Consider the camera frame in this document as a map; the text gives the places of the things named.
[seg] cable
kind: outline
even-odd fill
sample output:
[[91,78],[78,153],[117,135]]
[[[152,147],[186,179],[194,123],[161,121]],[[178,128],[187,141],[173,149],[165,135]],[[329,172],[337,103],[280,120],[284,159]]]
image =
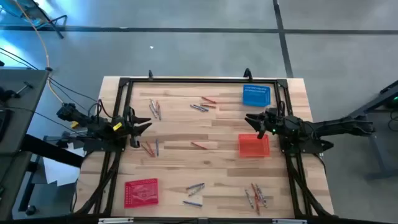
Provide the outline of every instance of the cable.
[[64,87],[65,89],[67,89],[67,90],[69,90],[69,91],[71,91],[71,92],[73,92],[73,93],[76,93],[77,95],[83,96],[83,97],[85,97],[85,98],[87,98],[87,99],[90,99],[90,100],[92,100],[92,101],[94,101],[94,102],[97,103],[97,101],[94,100],[93,98],[91,98],[91,97],[89,97],[89,96],[86,96],[86,95],[84,95],[84,94],[81,94],[81,93],[79,93],[79,92],[77,92],[77,91],[75,91],[75,90],[71,90],[70,88],[68,88],[68,87],[62,85],[61,83],[57,82],[56,80],[54,80],[52,77],[49,77],[49,79],[51,79],[51,81],[54,81],[54,82],[55,82],[56,84],[58,84],[59,86],[62,86],[62,87]]
[[[22,6],[18,3],[18,1],[15,1],[15,3],[17,4],[18,8],[22,11],[22,13],[24,14],[24,16],[26,17],[26,19],[29,21],[30,25],[32,26],[32,28],[35,30],[37,37],[40,39],[40,42],[42,43],[44,52],[45,52],[45,58],[47,61],[47,68],[50,68],[50,59],[49,59],[49,53],[47,52],[47,47],[45,46],[45,43],[43,41],[42,36],[40,35],[40,33],[37,31],[35,25],[33,24],[32,20],[29,18],[29,16],[27,16],[25,10],[22,8]],[[57,93],[53,90],[50,80],[47,79],[47,85],[49,86],[51,92],[54,94],[55,97],[57,97],[57,99],[61,102],[61,104],[63,103],[63,101],[61,100],[61,98],[57,95]]]
[[[88,157],[91,153],[93,153],[93,151],[88,151],[88,152],[85,154],[85,156],[84,156],[84,158],[83,158],[83,162],[87,159],[87,157]],[[75,206],[76,206],[76,202],[77,202],[77,182],[78,182],[78,179],[77,179],[76,182],[75,182],[75,201],[73,201],[73,199],[72,199],[72,201],[70,202],[70,213],[73,213],[73,211],[75,210]]]
[[97,103],[93,104],[90,108],[88,108],[88,115],[87,116],[91,116],[90,111],[91,109],[93,109],[94,106],[98,105]]
[[27,64],[25,64],[24,62],[20,62],[20,61],[16,60],[15,58],[11,57],[11,56],[10,56],[10,55],[8,55],[8,54],[5,54],[5,53],[3,53],[3,52],[0,52],[0,54],[3,54],[3,55],[5,55],[5,56],[7,56],[7,57],[9,57],[9,58],[13,59],[13,60],[14,60],[14,61],[16,61],[16,62],[18,62],[18,63],[21,63],[21,64],[25,65],[27,68],[33,69],[32,67],[28,66],[28,65],[27,65]]
[[55,87],[57,87],[59,90],[61,90],[61,92],[63,93],[63,94],[65,94],[68,98],[69,98],[69,100],[72,100],[74,103],[76,103],[78,106],[80,106],[81,108],[83,108],[85,111],[87,111],[87,109],[84,107],[84,106],[82,106],[82,105],[80,105],[78,102],[76,102],[75,100],[73,100],[67,93],[65,93],[65,91],[63,91],[59,86],[57,86],[56,84],[54,84],[54,83],[52,83],[52,81],[50,80],[50,83],[51,84],[53,84]]
[[279,114],[282,117],[285,116],[285,102],[284,101],[279,102]]
[[391,127],[391,123],[393,122],[393,121],[398,121],[398,115],[397,116],[392,116],[394,113],[396,113],[396,112],[398,112],[398,110],[392,110],[391,111],[391,113],[390,113],[390,118],[391,118],[391,120],[388,122],[388,128],[391,130],[391,131],[394,131],[394,132],[397,132],[398,131],[398,129],[394,129],[394,128],[392,128]]
[[4,49],[4,48],[1,48],[1,47],[0,47],[0,49],[3,50],[3,51],[5,51],[5,52],[7,52],[7,53],[9,53],[9,54],[11,54],[11,55],[13,55],[13,56],[15,56],[15,57],[17,57],[17,58],[19,58],[19,59],[21,59],[23,62],[25,62],[26,64],[30,65],[32,68],[38,70],[38,68],[36,68],[34,65],[32,65],[31,63],[29,63],[29,62],[26,61],[25,59],[21,58],[20,56],[15,55],[15,54],[9,52],[8,50],[6,50],[6,49]]
[[32,111],[32,110],[29,110],[29,109],[26,109],[26,108],[18,108],[18,107],[14,107],[14,106],[7,106],[7,107],[4,107],[4,108],[18,109],[18,110],[25,110],[25,111],[33,112],[33,113],[35,113],[35,114],[37,114],[37,115],[39,115],[39,116],[41,116],[41,117],[43,117],[43,118],[45,118],[45,119],[47,119],[47,120],[49,120],[49,121],[54,122],[55,124],[61,125],[62,127],[68,129],[69,131],[71,131],[71,132],[73,132],[73,133],[76,133],[76,134],[79,135],[79,136],[82,136],[82,135],[80,135],[78,132],[76,132],[76,131],[74,131],[74,130],[68,128],[68,127],[66,127],[65,125],[63,125],[63,124],[61,124],[61,123],[58,123],[58,122],[54,121],[53,119],[48,118],[48,117],[46,117],[46,116],[44,116],[44,115],[42,115],[42,114],[40,114],[40,113],[38,113],[38,112],[36,112],[36,111]]
[[316,153],[313,153],[313,156],[318,158],[318,160],[321,162],[321,164],[323,165],[323,170],[325,171],[325,174],[326,174],[326,165],[325,165],[325,162],[323,161],[323,159]]
[[98,99],[98,103],[101,105],[102,109],[104,110],[104,113],[105,113],[109,118],[113,119],[114,117],[110,116],[110,115],[106,112],[105,107],[104,107],[104,104],[102,103],[102,100],[101,100],[101,99]]

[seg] white paper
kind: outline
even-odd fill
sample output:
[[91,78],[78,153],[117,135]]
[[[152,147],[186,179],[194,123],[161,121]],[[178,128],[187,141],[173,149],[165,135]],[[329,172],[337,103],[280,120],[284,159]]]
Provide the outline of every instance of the white paper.
[[[66,150],[81,157],[85,154],[83,148],[74,149],[73,143],[68,143],[68,149]],[[62,186],[74,183],[77,178],[79,178],[80,169],[77,167],[66,165],[45,157],[43,158],[43,161],[48,184],[57,181],[57,186]]]

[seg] plastic basket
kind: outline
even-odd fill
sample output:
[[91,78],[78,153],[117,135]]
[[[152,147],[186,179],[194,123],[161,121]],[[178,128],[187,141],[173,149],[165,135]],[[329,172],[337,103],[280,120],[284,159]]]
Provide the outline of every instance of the plastic basket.
[[243,85],[243,104],[267,106],[271,104],[271,89],[268,86]]
[[257,134],[240,134],[238,139],[240,157],[269,157],[268,135],[258,139]]
[[159,203],[157,179],[136,180],[124,184],[124,208]]

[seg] red pen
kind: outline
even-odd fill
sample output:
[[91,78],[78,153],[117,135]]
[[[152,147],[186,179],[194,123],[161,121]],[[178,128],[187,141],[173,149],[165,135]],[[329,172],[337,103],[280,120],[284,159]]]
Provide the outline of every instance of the red pen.
[[153,152],[150,152],[144,145],[142,145],[142,148],[144,148],[145,151],[147,151],[148,154],[149,154],[151,157],[155,157],[155,154],[154,154]]
[[198,145],[198,144],[196,144],[196,143],[194,143],[194,142],[191,142],[191,144],[193,144],[194,146],[198,146],[198,147],[200,147],[200,148],[202,148],[202,149],[208,149],[208,148],[206,148],[206,147],[204,147],[204,146],[200,146],[200,145]]
[[202,97],[202,99],[207,100],[207,101],[212,102],[212,103],[216,103],[216,101],[211,100],[211,99],[209,99],[209,98],[206,98],[206,97],[204,97],[204,96]]
[[209,108],[216,108],[216,106],[213,106],[213,105],[200,105],[200,106],[205,106],[205,107],[209,107]]

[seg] yellow tag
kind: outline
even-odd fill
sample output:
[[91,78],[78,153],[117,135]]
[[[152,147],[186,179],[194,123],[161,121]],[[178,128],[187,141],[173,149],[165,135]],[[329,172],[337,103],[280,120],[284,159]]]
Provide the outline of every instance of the yellow tag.
[[72,124],[70,125],[70,127],[71,127],[72,129],[74,129],[74,128],[77,128],[78,125],[79,125],[79,122],[77,122],[77,121],[72,121]]
[[122,123],[119,122],[117,125],[113,126],[113,131],[116,131],[117,129],[119,129],[122,126]]

